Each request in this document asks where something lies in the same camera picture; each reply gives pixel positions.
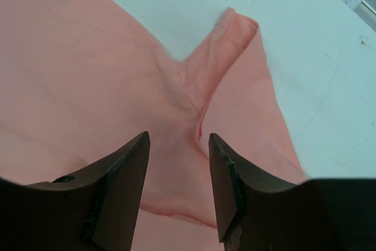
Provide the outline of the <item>salmon pink t-shirt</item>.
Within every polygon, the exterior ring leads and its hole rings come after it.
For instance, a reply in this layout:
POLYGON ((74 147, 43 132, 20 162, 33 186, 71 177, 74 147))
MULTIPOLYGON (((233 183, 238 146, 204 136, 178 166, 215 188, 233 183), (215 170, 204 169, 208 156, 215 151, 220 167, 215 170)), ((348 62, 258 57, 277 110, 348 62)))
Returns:
POLYGON ((259 24, 229 8, 174 61, 112 0, 1 0, 1 175, 30 184, 148 131, 133 250, 222 250, 209 136, 291 183, 305 176, 259 24))

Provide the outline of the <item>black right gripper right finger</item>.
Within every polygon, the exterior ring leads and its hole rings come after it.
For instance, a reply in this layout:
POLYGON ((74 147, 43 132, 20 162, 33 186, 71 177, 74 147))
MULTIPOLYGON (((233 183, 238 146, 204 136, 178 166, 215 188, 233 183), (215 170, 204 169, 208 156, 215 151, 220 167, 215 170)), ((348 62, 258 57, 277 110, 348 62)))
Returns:
POLYGON ((374 250, 375 180, 293 184, 209 137, 220 243, 226 250, 374 250))

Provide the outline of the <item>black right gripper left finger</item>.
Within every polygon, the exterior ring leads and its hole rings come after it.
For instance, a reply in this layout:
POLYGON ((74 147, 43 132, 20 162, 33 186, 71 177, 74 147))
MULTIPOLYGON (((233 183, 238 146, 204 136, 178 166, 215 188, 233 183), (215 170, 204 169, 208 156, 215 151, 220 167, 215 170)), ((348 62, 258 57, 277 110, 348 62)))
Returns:
POLYGON ((142 132, 53 182, 1 180, 2 250, 130 250, 150 151, 142 132))

